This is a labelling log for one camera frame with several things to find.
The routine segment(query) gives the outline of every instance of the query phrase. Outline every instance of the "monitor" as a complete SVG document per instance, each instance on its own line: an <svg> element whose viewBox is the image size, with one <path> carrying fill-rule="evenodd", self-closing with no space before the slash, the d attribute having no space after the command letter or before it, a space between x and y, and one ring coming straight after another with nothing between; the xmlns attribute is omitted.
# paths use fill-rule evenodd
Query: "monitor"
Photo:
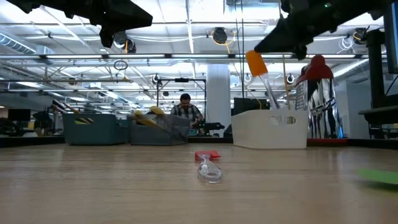
<svg viewBox="0 0 398 224"><path fill-rule="evenodd" d="M11 121L30 121L30 110L8 109L8 119Z"/></svg>
<svg viewBox="0 0 398 224"><path fill-rule="evenodd" d="M265 99L257 100L251 98L234 98L234 115L249 110L259 110L260 104L262 110L269 110L269 108L271 107L268 100Z"/></svg>
<svg viewBox="0 0 398 224"><path fill-rule="evenodd" d="M389 73L398 73L398 2L391 4L384 14L384 34Z"/></svg>

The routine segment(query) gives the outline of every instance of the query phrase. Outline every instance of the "white container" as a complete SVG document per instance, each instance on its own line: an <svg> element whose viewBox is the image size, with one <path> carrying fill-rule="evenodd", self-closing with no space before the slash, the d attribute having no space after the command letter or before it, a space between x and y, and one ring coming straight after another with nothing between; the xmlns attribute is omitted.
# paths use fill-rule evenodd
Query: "white container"
<svg viewBox="0 0 398 224"><path fill-rule="evenodd" d="M288 124L289 120L293 120L294 124ZM307 132L308 111L252 110L232 117L235 146L250 149L305 149Z"/></svg>

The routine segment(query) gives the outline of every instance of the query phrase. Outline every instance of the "person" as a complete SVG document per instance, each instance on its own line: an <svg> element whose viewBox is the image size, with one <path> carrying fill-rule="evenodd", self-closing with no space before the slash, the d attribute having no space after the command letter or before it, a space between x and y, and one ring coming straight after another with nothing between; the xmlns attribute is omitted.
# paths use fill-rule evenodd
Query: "person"
<svg viewBox="0 0 398 224"><path fill-rule="evenodd" d="M180 104L175 105L170 114L189 118L191 120L191 126L195 126L203 119L200 110L195 105L191 104L191 96L187 93L181 95Z"/></svg>

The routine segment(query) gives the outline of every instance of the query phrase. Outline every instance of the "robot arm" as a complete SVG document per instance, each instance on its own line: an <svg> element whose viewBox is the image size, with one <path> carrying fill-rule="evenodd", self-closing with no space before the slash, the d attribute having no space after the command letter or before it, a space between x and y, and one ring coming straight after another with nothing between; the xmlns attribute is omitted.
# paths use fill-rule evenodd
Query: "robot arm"
<svg viewBox="0 0 398 224"><path fill-rule="evenodd" d="M293 52L299 60L307 54L313 38L370 12L373 19L397 0L282 0L287 18L280 18L276 28L254 50L258 53Z"/></svg>

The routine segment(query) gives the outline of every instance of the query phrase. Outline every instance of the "white column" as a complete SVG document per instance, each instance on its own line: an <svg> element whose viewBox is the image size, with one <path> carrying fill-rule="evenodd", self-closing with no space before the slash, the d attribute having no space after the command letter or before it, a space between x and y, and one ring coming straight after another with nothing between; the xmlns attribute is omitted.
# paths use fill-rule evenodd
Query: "white column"
<svg viewBox="0 0 398 224"><path fill-rule="evenodd" d="M228 65L207 65L207 114L208 123L220 122L225 128L231 124L230 72ZM215 131L223 137L224 130Z"/></svg>

